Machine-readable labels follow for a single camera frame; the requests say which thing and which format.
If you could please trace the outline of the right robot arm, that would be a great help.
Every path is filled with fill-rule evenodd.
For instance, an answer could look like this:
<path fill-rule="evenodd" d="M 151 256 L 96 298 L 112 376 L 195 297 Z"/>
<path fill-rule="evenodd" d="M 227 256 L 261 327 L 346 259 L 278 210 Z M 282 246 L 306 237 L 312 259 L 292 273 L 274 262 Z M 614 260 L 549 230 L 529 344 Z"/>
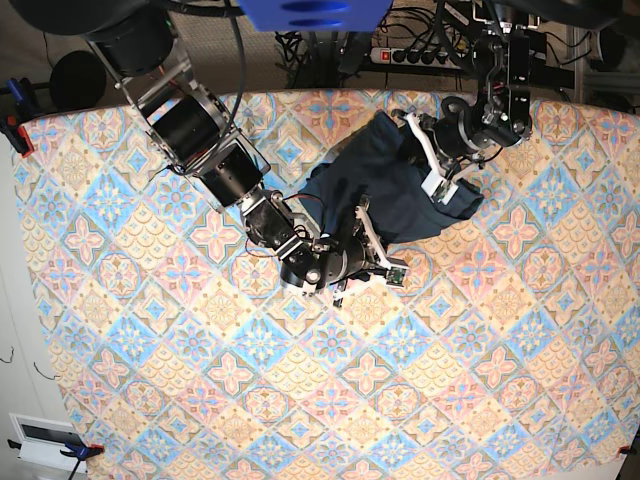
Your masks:
<path fill-rule="evenodd" d="M 351 279 L 385 277 L 391 262 L 367 213 L 352 207 L 335 234 L 320 217 L 293 211 L 263 184 L 269 166 L 235 124 L 235 109 L 197 81 L 171 20 L 173 13 L 235 22 L 241 9 L 178 1 L 15 1 L 17 13 L 43 33 L 80 36 L 121 89 L 151 141 L 179 176 L 198 180 L 219 208 L 239 209 L 248 239 L 272 251 L 281 279 L 304 295 Z"/>

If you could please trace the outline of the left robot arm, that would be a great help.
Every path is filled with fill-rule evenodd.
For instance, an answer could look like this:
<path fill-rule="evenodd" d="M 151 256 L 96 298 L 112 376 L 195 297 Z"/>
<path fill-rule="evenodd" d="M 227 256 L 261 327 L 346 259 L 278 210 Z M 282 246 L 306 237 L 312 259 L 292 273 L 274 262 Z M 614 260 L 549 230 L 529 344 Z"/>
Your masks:
<path fill-rule="evenodd" d="M 445 1 L 436 3 L 434 31 L 449 59 L 477 81 L 474 104 L 449 96 L 432 127 L 434 148 L 447 160 L 469 159 L 491 145 L 512 147 L 529 137 L 529 18 L 595 31 L 632 11 L 629 1 L 484 1 L 479 36 L 460 55 L 445 33 Z"/>

